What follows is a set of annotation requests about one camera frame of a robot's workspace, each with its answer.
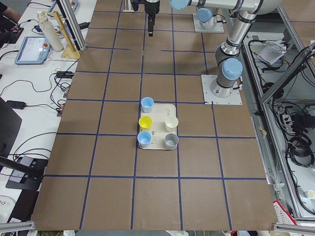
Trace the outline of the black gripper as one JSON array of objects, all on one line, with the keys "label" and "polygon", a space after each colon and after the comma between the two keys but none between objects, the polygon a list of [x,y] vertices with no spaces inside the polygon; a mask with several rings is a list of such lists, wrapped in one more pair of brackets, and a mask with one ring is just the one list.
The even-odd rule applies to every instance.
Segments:
[{"label": "black gripper", "polygon": [[160,0],[144,0],[145,12],[148,16],[148,35],[153,37],[155,15],[159,13]]}]

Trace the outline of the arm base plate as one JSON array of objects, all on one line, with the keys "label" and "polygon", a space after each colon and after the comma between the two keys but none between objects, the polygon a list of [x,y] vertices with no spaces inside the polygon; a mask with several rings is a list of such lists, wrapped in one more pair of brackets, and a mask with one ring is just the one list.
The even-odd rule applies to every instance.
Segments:
[{"label": "arm base plate", "polygon": [[201,22],[196,16],[196,13],[193,13],[193,25],[195,32],[208,32],[208,33],[224,33],[222,17],[218,14],[216,15],[216,20],[214,17],[208,22]]},{"label": "arm base plate", "polygon": [[242,105],[239,85],[221,88],[217,84],[217,75],[201,75],[204,103],[209,105]]}]

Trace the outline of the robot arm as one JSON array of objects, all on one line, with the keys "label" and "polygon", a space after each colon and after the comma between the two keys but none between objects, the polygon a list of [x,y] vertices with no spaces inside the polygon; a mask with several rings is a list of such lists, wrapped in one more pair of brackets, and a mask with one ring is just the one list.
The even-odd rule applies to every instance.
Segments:
[{"label": "robot arm", "polygon": [[238,10],[237,19],[226,39],[216,50],[215,57],[219,74],[211,83],[210,90],[219,98],[231,95],[235,82],[240,78],[243,65],[237,59],[240,47],[257,15],[267,14],[275,10],[281,0],[171,0],[170,5],[176,10],[187,6],[214,7]]},{"label": "robot arm", "polygon": [[[196,6],[196,13],[193,13],[193,25],[195,32],[224,33],[223,16],[218,14],[218,8],[205,7],[203,0],[200,0]],[[153,36],[155,18],[159,13],[159,0],[133,0],[132,7],[137,11],[139,4],[144,4],[145,12],[148,15],[148,34]]]}]

